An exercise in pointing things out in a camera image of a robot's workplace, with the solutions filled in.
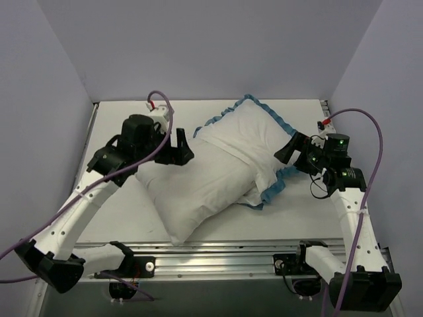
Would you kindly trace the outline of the white pillow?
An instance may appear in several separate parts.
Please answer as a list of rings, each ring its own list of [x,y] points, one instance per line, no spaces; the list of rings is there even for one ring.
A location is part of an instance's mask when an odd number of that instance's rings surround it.
[[[146,162],[137,180],[175,246],[180,246],[208,218],[237,202],[253,185],[250,166],[228,152],[192,139],[194,158],[183,166]]]

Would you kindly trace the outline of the blue houndstooth pillow with pillowcase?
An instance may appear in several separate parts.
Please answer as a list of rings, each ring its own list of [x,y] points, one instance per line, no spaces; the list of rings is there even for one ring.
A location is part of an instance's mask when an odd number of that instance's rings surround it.
[[[219,147],[249,166],[254,182],[237,203],[261,210],[286,188],[287,177],[299,173],[292,159],[282,163],[274,156],[296,132],[269,105],[246,94],[197,127],[193,137]]]

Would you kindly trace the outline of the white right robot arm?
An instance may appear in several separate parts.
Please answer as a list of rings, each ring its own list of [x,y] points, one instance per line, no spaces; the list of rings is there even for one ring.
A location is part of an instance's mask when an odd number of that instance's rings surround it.
[[[302,240],[284,269],[294,274],[316,273],[328,284],[336,312],[383,312],[398,295],[402,281],[389,269],[378,247],[365,202],[368,186],[363,172],[351,165],[349,141],[347,135],[329,133],[315,144],[311,137],[297,132],[275,153],[280,162],[287,163],[299,152],[294,167],[322,177],[336,209],[347,257],[342,263],[324,242]]]

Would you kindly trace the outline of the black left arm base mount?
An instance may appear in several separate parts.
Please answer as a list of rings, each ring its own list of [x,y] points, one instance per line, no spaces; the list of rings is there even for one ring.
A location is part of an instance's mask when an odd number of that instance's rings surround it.
[[[153,256],[132,256],[124,259],[118,269],[96,273],[95,278],[104,279],[106,273],[122,279],[152,278],[155,275],[155,260]]]

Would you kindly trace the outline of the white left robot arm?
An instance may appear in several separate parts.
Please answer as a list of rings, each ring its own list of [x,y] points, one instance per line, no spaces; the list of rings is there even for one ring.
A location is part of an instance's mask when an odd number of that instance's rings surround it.
[[[171,145],[172,114],[134,114],[125,119],[120,134],[97,150],[86,171],[45,228],[19,242],[14,251],[25,266],[63,294],[86,275],[115,273],[127,277],[135,269],[134,252],[118,241],[76,249],[79,237],[102,205],[134,175],[139,165],[153,161],[183,166],[194,158],[184,130]]]

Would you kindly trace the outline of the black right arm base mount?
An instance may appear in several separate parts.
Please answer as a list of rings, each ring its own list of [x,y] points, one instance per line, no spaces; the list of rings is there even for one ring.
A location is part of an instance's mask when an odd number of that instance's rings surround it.
[[[315,269],[305,263],[305,256],[297,254],[274,254],[274,272],[276,275],[319,275]]]

